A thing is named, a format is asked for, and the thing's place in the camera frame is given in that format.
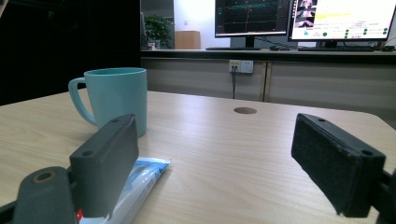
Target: keyboard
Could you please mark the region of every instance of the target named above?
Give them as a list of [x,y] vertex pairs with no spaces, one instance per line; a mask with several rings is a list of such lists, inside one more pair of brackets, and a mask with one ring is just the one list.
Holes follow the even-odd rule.
[[373,52],[375,48],[371,47],[341,47],[341,48],[320,48],[320,47],[311,47],[311,48],[298,48],[298,51],[338,51],[338,52]]
[[246,47],[210,47],[206,50],[261,50],[261,48],[246,48]]

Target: power outlet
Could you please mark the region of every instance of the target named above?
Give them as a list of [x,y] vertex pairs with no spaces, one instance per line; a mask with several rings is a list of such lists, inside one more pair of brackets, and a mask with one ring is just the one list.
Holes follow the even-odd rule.
[[241,73],[253,73],[253,61],[241,61]]
[[228,71],[229,72],[241,72],[241,60],[230,60],[229,66],[228,66]]

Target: mug handle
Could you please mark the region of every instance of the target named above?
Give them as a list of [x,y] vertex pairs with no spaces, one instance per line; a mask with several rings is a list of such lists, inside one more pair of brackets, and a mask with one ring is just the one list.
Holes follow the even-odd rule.
[[76,110],[78,113],[89,123],[93,124],[96,126],[96,120],[93,117],[93,114],[91,114],[87,107],[82,103],[81,97],[79,96],[78,93],[78,83],[84,83],[85,84],[85,78],[84,77],[78,77],[75,79],[72,79],[69,82],[68,88],[69,88],[69,93],[70,97],[72,98],[73,104],[76,107]]

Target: monitor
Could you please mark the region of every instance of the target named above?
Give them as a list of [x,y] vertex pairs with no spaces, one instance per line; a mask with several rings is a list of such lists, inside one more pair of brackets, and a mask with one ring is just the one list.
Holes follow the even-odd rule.
[[216,0],[215,38],[286,35],[290,0]]
[[292,0],[289,41],[386,41],[395,13],[395,0]]

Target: wooden table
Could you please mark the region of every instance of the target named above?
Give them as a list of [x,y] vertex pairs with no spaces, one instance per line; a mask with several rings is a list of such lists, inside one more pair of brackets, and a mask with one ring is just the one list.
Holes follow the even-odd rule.
[[3,1],[3,5],[0,5],[0,17],[3,14],[4,9],[6,8],[6,5],[8,3],[8,0]]
[[[87,102],[85,90],[81,91]],[[255,114],[239,114],[250,107]],[[136,223],[375,223],[346,218],[291,157],[298,113],[322,117],[387,155],[396,167],[396,131],[376,116],[351,111],[148,93],[148,131],[140,156],[169,159]],[[38,169],[69,166],[69,155],[97,131],[67,92],[0,106],[0,205]]]

